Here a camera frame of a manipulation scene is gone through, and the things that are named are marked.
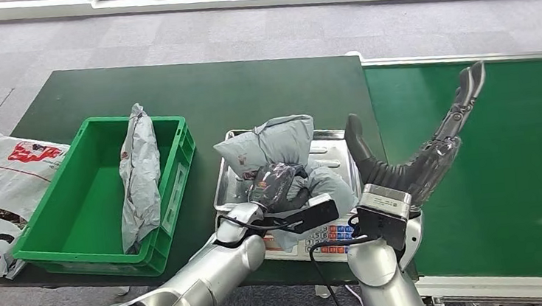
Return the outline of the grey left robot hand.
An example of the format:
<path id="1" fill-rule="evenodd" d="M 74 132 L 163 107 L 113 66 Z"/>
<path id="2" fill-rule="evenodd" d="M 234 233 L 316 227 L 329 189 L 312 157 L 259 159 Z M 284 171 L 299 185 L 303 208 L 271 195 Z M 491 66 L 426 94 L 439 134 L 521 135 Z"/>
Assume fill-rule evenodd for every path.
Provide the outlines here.
<path id="1" fill-rule="evenodd" d="M 260 167 L 248 191 L 249 202 L 258 204 L 267 213 L 282 213 L 302 208 L 310 198 L 310 190 L 301 187 L 288 197 L 295 178 L 307 178 L 301 164 L 271 163 Z"/>

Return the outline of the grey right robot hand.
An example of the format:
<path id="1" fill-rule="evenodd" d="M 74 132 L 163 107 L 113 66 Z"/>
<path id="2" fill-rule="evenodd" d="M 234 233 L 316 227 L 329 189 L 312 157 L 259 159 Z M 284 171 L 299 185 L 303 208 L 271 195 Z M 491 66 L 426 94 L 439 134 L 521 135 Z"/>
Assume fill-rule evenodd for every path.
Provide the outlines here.
<path id="1" fill-rule="evenodd" d="M 459 88 L 445 118 L 430 140 L 404 164 L 389 164 L 377 159 L 363 139 L 359 116 L 349 114 L 344 140 L 362 182 L 410 194 L 411 210 L 420 210 L 450 170 L 462 146 L 459 132 L 473 110 L 485 80 L 482 60 L 459 73 Z"/>

